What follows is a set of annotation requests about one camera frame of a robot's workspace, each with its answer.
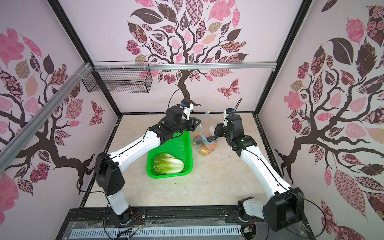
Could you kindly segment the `aluminium rail back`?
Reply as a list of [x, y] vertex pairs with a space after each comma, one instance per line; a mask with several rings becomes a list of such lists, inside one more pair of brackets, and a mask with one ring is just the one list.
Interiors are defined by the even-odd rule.
[[168, 70], [211, 70], [211, 69], [274, 69], [276, 62], [240, 62], [240, 63], [197, 63], [197, 64], [143, 64], [136, 65], [112, 65], [106, 62], [104, 65], [96, 65], [95, 71], [101, 70], [144, 70], [144, 71], [168, 71]]

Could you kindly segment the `napa cabbage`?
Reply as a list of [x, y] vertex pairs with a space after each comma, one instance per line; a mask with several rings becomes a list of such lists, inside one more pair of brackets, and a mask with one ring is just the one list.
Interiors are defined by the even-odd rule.
[[177, 174], [184, 169], [184, 163], [170, 154], [160, 154], [155, 157], [153, 171], [156, 175]]

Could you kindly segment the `orange small pumpkin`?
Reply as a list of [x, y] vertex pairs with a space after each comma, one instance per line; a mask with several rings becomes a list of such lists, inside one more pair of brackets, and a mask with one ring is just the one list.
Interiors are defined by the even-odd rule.
[[208, 154], [211, 153], [211, 150], [210, 150], [208, 147], [206, 147], [205, 145], [200, 146], [200, 147], [198, 148], [198, 150], [200, 151], [200, 153], [201, 153], [202, 155], [208, 155]]

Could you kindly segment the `aluminium rail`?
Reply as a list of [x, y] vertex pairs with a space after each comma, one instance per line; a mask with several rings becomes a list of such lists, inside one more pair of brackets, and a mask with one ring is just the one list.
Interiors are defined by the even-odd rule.
[[106, 62], [104, 65], [96, 65], [95, 71], [101, 70], [144, 70], [144, 71], [168, 71], [168, 70], [211, 70], [211, 69], [274, 69], [276, 62], [240, 62], [240, 63], [197, 63], [197, 64], [143, 64], [136, 65], [112, 65]]
[[53, 114], [55, 109], [62, 103], [70, 91], [90, 73], [90, 63], [83, 63], [54, 94], [37, 114], [21, 129], [9, 144], [1, 151], [1, 173], [12, 163], [19, 152], [28, 144], [31, 138], [38, 132], [44, 122]]

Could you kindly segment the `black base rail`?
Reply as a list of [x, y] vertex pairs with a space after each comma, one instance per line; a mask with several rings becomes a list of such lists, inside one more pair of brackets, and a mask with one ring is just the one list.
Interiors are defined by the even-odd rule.
[[110, 207], [77, 208], [69, 210], [56, 236], [57, 240], [69, 240], [73, 229], [143, 228], [143, 227], [193, 227], [240, 226], [242, 236], [127, 238], [117, 240], [304, 240], [313, 237], [307, 222], [295, 224], [290, 230], [272, 231], [264, 220], [244, 215], [236, 205], [224, 206], [176, 206], [133, 207], [132, 218], [119, 224]]

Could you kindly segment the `clear zip top bag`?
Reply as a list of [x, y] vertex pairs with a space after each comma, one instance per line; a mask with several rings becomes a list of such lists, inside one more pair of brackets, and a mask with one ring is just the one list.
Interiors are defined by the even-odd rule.
[[[195, 131], [195, 136], [198, 136], [200, 135], [203, 139], [203, 145], [205, 145], [206, 147], [209, 148], [209, 143], [207, 142], [207, 139], [206, 137], [209, 137], [209, 136], [216, 136], [214, 134], [215, 132], [215, 127], [217, 126], [217, 124], [220, 123], [220, 120], [217, 119], [216, 117], [214, 117], [213, 115], [211, 115], [211, 112], [206, 112], [205, 114], [203, 115], [200, 115], [197, 117], [198, 120], [200, 120], [200, 124], [198, 125], [198, 127], [196, 128], [196, 131]], [[195, 147], [195, 149], [200, 153], [200, 151], [198, 150], [198, 148], [202, 145], [195, 145], [194, 144], [194, 137], [193, 137], [193, 140], [192, 140], [192, 145]]]

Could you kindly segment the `orange carrot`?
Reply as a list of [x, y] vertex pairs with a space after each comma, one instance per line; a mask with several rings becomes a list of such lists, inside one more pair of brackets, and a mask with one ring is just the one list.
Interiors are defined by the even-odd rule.
[[218, 142], [213, 142], [213, 143], [209, 144], [209, 148], [214, 149], [217, 146], [217, 144], [218, 144]]

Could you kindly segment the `green plastic basket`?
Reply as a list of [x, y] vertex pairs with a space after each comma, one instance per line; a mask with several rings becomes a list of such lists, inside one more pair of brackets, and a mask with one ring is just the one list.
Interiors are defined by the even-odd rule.
[[[193, 153], [190, 139], [190, 133], [184, 132], [183, 134], [175, 134], [174, 139], [171, 139], [163, 145], [156, 147], [148, 152], [147, 157], [147, 174], [153, 179], [180, 177], [189, 174], [193, 169]], [[156, 175], [153, 171], [154, 159], [160, 154], [170, 154], [176, 159], [184, 163], [184, 169], [177, 174]]]

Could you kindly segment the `dark green cucumber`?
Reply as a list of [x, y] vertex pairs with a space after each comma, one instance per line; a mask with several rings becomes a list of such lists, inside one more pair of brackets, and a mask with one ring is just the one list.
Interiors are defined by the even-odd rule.
[[207, 139], [207, 142], [210, 144], [210, 143], [217, 141], [218, 137], [217, 136], [209, 136], [209, 137], [206, 137], [206, 139]]

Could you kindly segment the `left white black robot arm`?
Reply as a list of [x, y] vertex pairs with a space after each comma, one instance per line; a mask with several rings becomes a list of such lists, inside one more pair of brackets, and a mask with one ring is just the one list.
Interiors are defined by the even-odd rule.
[[174, 134], [195, 131], [201, 121], [190, 117], [193, 107], [186, 102], [170, 107], [166, 116], [142, 137], [120, 150], [110, 154], [102, 152], [97, 156], [94, 179], [103, 189], [119, 224], [125, 225], [132, 218], [131, 206], [123, 191], [123, 172], [139, 157], [173, 139]]

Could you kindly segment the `aluminium rail left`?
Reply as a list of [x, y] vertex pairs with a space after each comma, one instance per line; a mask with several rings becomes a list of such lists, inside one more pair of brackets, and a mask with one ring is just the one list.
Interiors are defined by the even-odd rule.
[[90, 63], [83, 63], [54, 94], [37, 114], [21, 129], [9, 144], [1, 151], [1, 173], [12, 163], [19, 152], [28, 144], [31, 138], [38, 132], [44, 122], [53, 114], [55, 109], [62, 103], [70, 91], [90, 73]]

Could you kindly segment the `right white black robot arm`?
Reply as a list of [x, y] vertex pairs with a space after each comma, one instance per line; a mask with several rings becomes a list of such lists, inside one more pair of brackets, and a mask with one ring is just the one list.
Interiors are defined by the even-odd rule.
[[268, 227], [277, 232], [302, 221], [304, 194], [293, 189], [263, 156], [256, 141], [245, 135], [240, 115], [225, 113], [224, 121], [217, 124], [215, 136], [225, 138], [231, 149], [249, 166], [258, 178], [268, 197], [262, 204], [254, 198], [240, 201], [246, 215], [263, 219]]

